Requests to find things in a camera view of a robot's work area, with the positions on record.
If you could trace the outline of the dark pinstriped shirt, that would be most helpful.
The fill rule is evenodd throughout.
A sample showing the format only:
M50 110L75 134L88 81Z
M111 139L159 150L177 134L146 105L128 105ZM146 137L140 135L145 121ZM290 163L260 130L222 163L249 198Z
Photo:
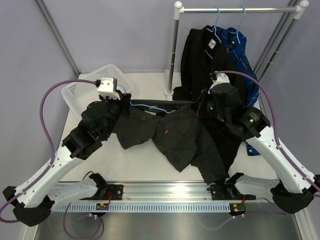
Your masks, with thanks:
M131 105L113 133L125 150L152 140L178 172L189 165L197 167L208 185L229 176L218 147L188 104L172 113Z

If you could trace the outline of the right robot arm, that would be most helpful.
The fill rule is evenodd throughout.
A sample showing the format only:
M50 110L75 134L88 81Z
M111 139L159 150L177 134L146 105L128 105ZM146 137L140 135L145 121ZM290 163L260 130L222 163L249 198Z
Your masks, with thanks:
M245 107L239 91L230 83L216 83L204 89L200 112L218 120L231 133L253 146L276 174L275 179L252 177L238 172L228 181L226 193L272 200L287 214L306 208L320 190L320 176L312 173L280 140L276 122L255 107Z

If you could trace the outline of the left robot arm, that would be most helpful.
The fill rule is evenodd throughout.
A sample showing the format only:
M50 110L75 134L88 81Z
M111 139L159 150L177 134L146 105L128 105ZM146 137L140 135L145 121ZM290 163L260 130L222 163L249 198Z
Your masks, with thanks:
M121 113L129 109L131 94L120 93L119 96L119 99L101 97L90 103L81 114L77 127L53 154L53 160L49 160L26 183L3 190L5 199L13 205L16 222L33 227L61 206L86 198L101 200L107 195L108 183L98 173L62 188L55 186L109 139Z

